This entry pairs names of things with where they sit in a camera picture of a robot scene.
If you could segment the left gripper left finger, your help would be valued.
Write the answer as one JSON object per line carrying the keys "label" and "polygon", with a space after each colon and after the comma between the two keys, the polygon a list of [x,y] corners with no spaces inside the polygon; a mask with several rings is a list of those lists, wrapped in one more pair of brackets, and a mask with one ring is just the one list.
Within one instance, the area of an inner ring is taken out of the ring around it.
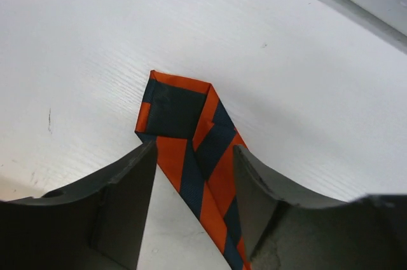
{"label": "left gripper left finger", "polygon": [[135,269],[156,172],[145,142],[42,197],[1,202],[2,269]]}

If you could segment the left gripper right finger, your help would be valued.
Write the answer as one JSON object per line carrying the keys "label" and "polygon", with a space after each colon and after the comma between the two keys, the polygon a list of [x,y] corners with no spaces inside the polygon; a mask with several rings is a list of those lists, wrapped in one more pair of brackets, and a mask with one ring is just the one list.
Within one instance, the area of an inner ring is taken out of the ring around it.
{"label": "left gripper right finger", "polygon": [[406,196],[344,202],[233,149],[245,253],[253,269],[405,269]]}

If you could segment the orange navy striped tie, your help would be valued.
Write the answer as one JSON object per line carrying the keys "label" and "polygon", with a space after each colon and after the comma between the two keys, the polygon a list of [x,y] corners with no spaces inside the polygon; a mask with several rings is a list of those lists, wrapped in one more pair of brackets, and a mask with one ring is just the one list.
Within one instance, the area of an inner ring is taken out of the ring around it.
{"label": "orange navy striped tie", "polygon": [[151,71],[135,134],[156,142],[158,166],[230,268],[250,269],[233,177],[233,148],[245,142],[214,87]]}

